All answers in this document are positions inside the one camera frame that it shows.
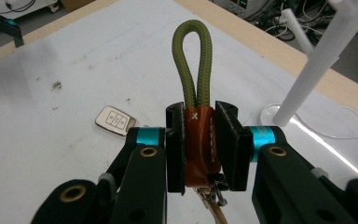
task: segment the key fob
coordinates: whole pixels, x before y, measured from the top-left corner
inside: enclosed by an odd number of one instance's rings
[[[128,130],[135,126],[136,119],[110,105],[106,106],[95,123],[109,132],[126,136]]]

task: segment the white pole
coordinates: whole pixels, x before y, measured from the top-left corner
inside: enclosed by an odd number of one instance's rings
[[[307,36],[304,34],[304,31],[298,23],[297,18],[293,13],[292,9],[287,8],[283,10],[282,15],[286,19],[286,22],[289,24],[290,30],[295,35],[296,41],[300,45],[302,51],[309,57],[313,52],[313,46],[308,40]]]
[[[319,44],[273,118],[285,126],[318,84],[324,73],[358,32],[358,0],[329,0],[336,10]]]

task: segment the brown leather tab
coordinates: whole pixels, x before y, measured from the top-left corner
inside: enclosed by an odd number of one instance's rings
[[[217,157],[213,108],[199,106],[185,110],[186,186],[210,188],[208,174],[220,171]]]

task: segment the olive green cord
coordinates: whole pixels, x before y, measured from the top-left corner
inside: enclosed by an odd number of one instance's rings
[[[183,42],[185,36],[196,32],[200,37],[200,65],[197,81],[197,97],[194,82],[188,68]],[[212,40],[208,28],[201,21],[185,21],[173,34],[172,55],[182,81],[185,96],[185,108],[194,108],[210,104],[210,81],[212,67]]]

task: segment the cyan band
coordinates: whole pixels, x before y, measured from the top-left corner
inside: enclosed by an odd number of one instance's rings
[[[158,146],[159,128],[139,128],[136,138],[137,144]]]
[[[269,143],[275,143],[275,134],[269,126],[254,126],[249,127],[254,134],[255,151],[252,157],[252,162],[257,162],[258,151],[262,146]]]

